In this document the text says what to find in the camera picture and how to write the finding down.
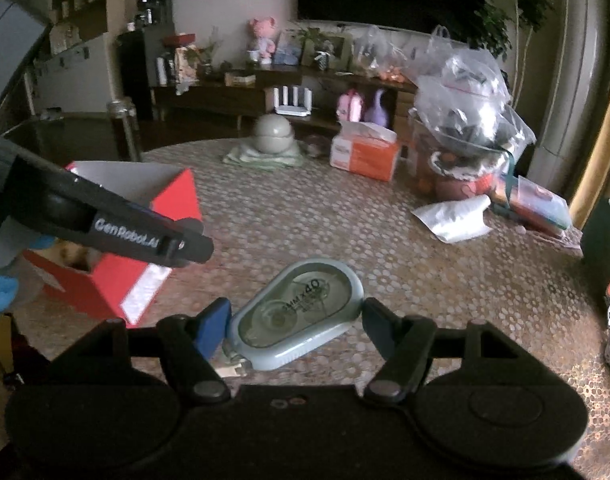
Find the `yellow curtain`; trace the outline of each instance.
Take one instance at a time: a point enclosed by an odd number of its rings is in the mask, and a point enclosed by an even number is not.
[[[595,203],[602,196],[605,183],[609,176],[610,97],[587,166],[582,172],[578,188],[569,203],[572,221],[579,229],[582,229],[585,222],[587,222]]]

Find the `purple object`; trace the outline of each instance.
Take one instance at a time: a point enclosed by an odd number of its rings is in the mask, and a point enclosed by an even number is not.
[[[384,126],[387,128],[389,126],[389,116],[380,105],[380,98],[382,97],[384,91],[384,88],[379,88],[376,90],[376,94],[374,95],[374,105],[365,112],[365,122],[374,123],[378,126]]]

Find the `pink toy bear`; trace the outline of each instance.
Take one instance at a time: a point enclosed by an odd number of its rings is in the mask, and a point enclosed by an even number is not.
[[[273,18],[263,18],[262,20],[249,20],[254,36],[256,37],[256,48],[261,57],[261,64],[270,64],[272,54],[276,50],[276,44],[272,40],[275,34],[276,20]]]

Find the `gloved hand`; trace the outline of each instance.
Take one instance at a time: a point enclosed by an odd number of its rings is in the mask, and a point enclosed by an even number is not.
[[[54,243],[51,236],[41,236],[32,244],[32,249],[46,249]],[[20,283],[13,276],[6,276],[5,269],[0,270],[0,313],[4,312],[11,305],[18,293]]]

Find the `picture frame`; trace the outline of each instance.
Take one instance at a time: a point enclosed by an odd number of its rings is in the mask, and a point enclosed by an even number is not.
[[[329,70],[347,70],[350,57],[352,56],[352,44],[354,37],[351,34],[340,32],[321,32],[323,41],[329,41],[334,48],[334,55],[329,60]],[[303,66],[314,66],[316,64],[316,47],[312,40],[305,42],[303,51]]]
[[[297,66],[303,51],[297,28],[284,28],[280,32],[274,53],[274,64]]]

